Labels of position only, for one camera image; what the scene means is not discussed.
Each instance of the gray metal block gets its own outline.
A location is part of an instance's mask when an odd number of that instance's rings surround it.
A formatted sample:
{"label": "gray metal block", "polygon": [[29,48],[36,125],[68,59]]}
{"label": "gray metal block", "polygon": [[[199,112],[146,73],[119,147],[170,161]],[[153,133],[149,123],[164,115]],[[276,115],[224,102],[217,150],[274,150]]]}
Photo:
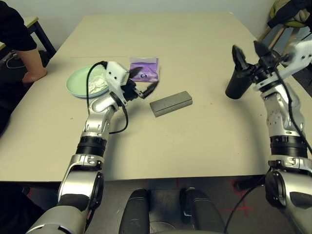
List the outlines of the gray metal block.
{"label": "gray metal block", "polygon": [[192,97],[188,92],[184,91],[178,94],[165,97],[163,99],[150,103],[155,117],[162,116],[169,112],[189,106],[193,103]]}

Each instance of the black cylinder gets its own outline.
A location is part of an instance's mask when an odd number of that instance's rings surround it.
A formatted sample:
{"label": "black cylinder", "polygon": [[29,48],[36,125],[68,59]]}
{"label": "black cylinder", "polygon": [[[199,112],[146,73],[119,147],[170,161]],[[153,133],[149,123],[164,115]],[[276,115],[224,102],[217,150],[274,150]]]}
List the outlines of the black cylinder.
{"label": "black cylinder", "polygon": [[242,71],[237,71],[234,69],[232,78],[225,90],[226,96],[232,99],[239,99],[246,92],[246,90],[252,84],[252,71],[251,69],[246,69]]}
{"label": "black cylinder", "polygon": [[95,136],[83,136],[77,146],[76,154],[97,155],[103,157],[106,140]]}
{"label": "black cylinder", "polygon": [[272,155],[308,157],[307,145],[299,136],[272,136],[270,140]]}

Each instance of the person's hand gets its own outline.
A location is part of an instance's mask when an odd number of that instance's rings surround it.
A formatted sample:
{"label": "person's hand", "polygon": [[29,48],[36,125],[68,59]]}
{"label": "person's hand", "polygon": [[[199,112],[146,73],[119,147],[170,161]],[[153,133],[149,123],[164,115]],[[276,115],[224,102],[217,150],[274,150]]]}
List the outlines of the person's hand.
{"label": "person's hand", "polygon": [[26,74],[24,75],[24,78],[22,79],[22,82],[25,83],[33,83],[39,79],[41,79],[42,77],[44,77],[47,74],[47,70],[46,69],[42,69],[40,71],[37,71],[36,73],[33,72],[26,72]]}

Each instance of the black cable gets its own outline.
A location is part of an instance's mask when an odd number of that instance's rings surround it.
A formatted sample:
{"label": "black cable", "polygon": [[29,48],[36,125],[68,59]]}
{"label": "black cable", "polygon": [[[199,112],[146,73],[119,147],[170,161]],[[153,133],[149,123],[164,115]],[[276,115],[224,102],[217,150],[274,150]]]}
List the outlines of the black cable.
{"label": "black cable", "polygon": [[250,188],[249,190],[247,190],[247,192],[241,197],[241,199],[236,203],[234,209],[232,210],[232,212],[230,213],[230,216],[228,218],[228,221],[226,222],[226,225],[225,225],[225,228],[224,228],[224,234],[226,234],[227,230],[228,230],[228,227],[229,227],[229,224],[230,224],[230,221],[234,215],[234,212],[237,210],[237,208],[239,207],[239,205],[242,203],[242,201],[247,197],[248,194],[251,193],[252,190],[254,190],[260,181],[263,180],[263,178],[266,176],[266,174],[271,170],[271,167],[268,169],[268,171],[260,178],[260,180],[258,180],[258,182],[252,187]]}
{"label": "black cable", "polygon": [[301,39],[301,40],[304,40],[305,38],[307,38],[308,36],[310,36],[312,33],[309,33],[309,34],[307,34],[303,39]]}
{"label": "black cable", "polygon": [[124,105],[122,106],[122,110],[123,110],[123,112],[124,112],[124,114],[125,114],[125,117],[126,117],[126,126],[125,126],[123,129],[119,130],[119,131],[111,132],[111,133],[109,133],[109,134],[121,133],[121,132],[123,132],[123,131],[125,131],[125,130],[127,129],[128,124],[129,124],[129,118],[128,118],[127,109],[126,109],[126,107],[125,107]]}
{"label": "black cable", "polygon": [[90,70],[89,70],[89,72],[88,72],[88,75],[87,75],[87,83],[86,83],[86,91],[87,91],[87,93],[86,93],[86,98],[87,98],[87,109],[88,109],[88,114],[90,114],[90,111],[89,111],[89,106],[90,106],[90,103],[89,103],[89,76],[90,76],[90,74],[91,74],[91,72],[92,72],[92,70],[96,67],[96,66],[98,66],[98,65],[103,65],[103,61],[101,61],[101,62],[97,62],[97,63],[95,63],[91,68],[90,68]]}
{"label": "black cable", "polygon": [[309,145],[306,137],[303,135],[302,131],[300,130],[300,128],[298,127],[298,125],[296,124],[296,122],[294,121],[294,118],[293,118],[293,107],[292,107],[292,98],[291,98],[291,95],[289,93],[289,90],[285,84],[285,82],[283,81],[281,75],[279,74],[278,70],[275,69],[275,73],[277,75],[277,78],[279,80],[279,82],[281,82],[281,84],[283,85],[284,89],[285,89],[285,92],[286,92],[286,95],[287,95],[287,98],[288,98],[288,110],[289,110],[289,117],[292,121],[292,124],[294,125],[295,129],[297,130],[297,132],[299,133],[300,137],[303,139],[303,141],[305,142],[305,144],[307,145],[310,153],[312,154],[312,148],[311,146]]}

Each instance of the red tape mark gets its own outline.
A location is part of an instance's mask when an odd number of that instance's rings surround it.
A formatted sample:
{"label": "red tape mark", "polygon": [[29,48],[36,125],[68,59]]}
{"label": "red tape mark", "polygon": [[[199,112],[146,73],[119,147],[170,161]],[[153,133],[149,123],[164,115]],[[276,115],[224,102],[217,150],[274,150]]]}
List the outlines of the red tape mark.
{"label": "red tape mark", "polygon": [[[232,188],[233,188],[234,193],[237,194],[237,195],[239,195],[239,196],[242,198],[242,196],[243,196],[246,192],[245,192],[245,191],[241,191],[241,192],[237,191],[237,190],[234,188],[234,183],[235,183],[235,180],[232,180],[232,181],[231,181],[231,184],[232,184]],[[234,208],[225,208],[225,209],[221,209],[220,211],[233,211],[233,210],[234,210]],[[238,207],[237,210],[238,210],[238,211],[244,211],[244,215],[245,215],[246,218],[248,218],[248,211],[250,211],[250,212],[254,211],[251,207],[246,206],[245,200],[243,200],[243,202],[242,202],[242,207]]]}

